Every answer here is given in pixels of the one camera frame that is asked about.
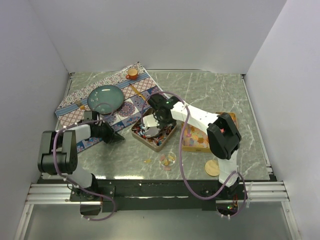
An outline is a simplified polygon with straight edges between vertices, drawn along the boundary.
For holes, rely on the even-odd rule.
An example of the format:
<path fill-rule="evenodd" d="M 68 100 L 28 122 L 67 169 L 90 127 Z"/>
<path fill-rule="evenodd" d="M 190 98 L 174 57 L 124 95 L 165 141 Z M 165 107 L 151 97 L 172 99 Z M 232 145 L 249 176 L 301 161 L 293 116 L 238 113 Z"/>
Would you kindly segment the teal ceramic plate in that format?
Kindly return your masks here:
<path fill-rule="evenodd" d="M 87 105 L 92 111 L 106 115 L 116 111 L 124 102 L 124 94 L 114 85 L 102 85 L 95 88 L 87 98 Z"/>

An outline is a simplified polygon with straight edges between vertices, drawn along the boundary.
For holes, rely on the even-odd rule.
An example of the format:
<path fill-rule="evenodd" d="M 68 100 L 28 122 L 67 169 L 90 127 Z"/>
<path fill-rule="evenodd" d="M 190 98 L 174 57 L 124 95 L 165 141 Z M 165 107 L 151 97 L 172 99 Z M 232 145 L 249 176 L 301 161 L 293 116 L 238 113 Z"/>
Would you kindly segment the gold tin with lollipops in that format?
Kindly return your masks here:
<path fill-rule="evenodd" d="M 177 124 L 169 124 L 159 129 L 143 126 L 139 119 L 131 128 L 132 136 L 154 152 L 160 152 L 176 131 Z"/>

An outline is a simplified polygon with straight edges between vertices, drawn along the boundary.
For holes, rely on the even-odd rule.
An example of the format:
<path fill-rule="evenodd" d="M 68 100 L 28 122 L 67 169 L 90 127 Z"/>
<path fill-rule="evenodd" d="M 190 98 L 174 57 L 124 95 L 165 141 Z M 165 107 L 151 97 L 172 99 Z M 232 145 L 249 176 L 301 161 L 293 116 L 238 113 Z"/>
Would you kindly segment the gold tin with popsicle candies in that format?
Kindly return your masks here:
<path fill-rule="evenodd" d="M 187 124 L 182 137 L 182 150 L 185 152 L 210 153 L 208 136 L 200 129 Z"/>

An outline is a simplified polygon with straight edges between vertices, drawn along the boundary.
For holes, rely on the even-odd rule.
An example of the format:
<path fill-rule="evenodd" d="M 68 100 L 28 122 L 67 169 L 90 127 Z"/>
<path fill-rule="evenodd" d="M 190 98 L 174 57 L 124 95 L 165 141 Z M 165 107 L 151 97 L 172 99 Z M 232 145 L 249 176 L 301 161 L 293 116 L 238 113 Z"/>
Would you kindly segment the metal candy scoop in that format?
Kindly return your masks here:
<path fill-rule="evenodd" d="M 153 138 L 153 137 L 157 136 L 161 131 L 162 131 L 162 129 L 158 128 L 157 126 L 149 127 L 145 131 L 145 136 L 147 138 Z"/>

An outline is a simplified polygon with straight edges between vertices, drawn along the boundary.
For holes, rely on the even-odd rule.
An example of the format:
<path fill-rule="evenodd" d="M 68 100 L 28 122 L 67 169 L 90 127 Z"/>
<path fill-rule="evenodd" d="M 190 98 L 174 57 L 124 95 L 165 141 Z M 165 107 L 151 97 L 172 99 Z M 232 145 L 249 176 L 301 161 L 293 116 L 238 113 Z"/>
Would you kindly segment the gold tin with gummy candies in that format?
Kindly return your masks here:
<path fill-rule="evenodd" d="M 226 114 L 229 115 L 229 117 L 232 119 L 234 125 L 238 128 L 238 121 L 237 121 L 237 116 L 234 112 L 222 112 L 222 111 L 216 111 L 215 114 L 222 116 L 224 120 L 227 119 Z"/>

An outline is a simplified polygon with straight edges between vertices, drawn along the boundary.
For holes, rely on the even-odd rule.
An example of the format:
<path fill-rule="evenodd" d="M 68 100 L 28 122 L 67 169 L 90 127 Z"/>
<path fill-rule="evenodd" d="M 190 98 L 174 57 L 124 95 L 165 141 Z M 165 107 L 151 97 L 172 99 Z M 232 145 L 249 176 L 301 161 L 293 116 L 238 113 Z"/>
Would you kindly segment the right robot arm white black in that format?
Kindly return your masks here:
<path fill-rule="evenodd" d="M 155 111 L 155 123 L 152 126 L 163 127 L 174 121 L 184 122 L 179 137 L 179 169 L 185 186 L 200 200 L 212 200 L 218 195 L 227 200 L 231 199 L 237 192 L 236 175 L 241 176 L 238 172 L 237 154 L 242 140 L 232 117 L 227 112 L 216 114 L 194 107 L 173 92 L 167 91 L 166 94 L 172 97 L 166 99 L 162 96 L 163 93 L 163 91 L 152 93 L 144 103 L 149 104 Z M 211 196 L 198 195 L 186 179 L 183 169 L 182 138 L 187 124 L 207 133 L 209 149 L 218 158 L 221 185 Z"/>

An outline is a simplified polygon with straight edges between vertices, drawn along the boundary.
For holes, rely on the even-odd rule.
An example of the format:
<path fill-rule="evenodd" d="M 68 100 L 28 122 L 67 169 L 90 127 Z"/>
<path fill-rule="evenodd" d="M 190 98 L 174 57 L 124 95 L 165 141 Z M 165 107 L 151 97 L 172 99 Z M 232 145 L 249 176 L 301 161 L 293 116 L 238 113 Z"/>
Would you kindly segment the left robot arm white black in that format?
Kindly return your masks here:
<path fill-rule="evenodd" d="M 84 118 L 71 127 L 42 133 L 37 167 L 41 173 L 63 177 L 73 185 L 78 196 L 94 201 L 100 194 L 97 179 L 78 165 L 77 152 L 77 144 L 90 138 L 102 139 L 106 144 L 125 139 L 113 130 L 101 114 L 86 110 Z"/>

